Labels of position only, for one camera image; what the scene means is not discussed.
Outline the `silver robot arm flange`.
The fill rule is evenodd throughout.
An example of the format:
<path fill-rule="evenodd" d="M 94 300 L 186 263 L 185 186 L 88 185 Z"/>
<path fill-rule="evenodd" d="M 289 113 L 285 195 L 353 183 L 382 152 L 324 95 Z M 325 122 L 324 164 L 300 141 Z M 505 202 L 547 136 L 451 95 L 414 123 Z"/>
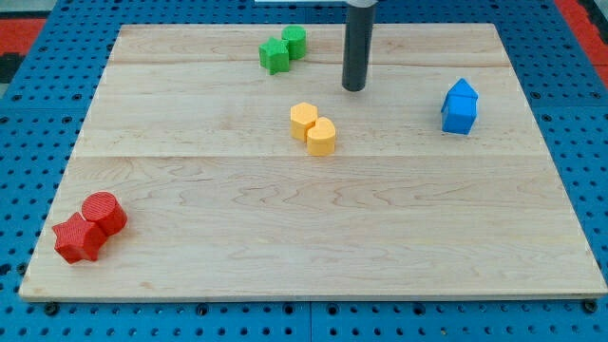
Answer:
<path fill-rule="evenodd" d="M 345 0 L 346 3 L 350 6 L 367 9 L 373 7 L 377 4 L 377 0 Z"/>

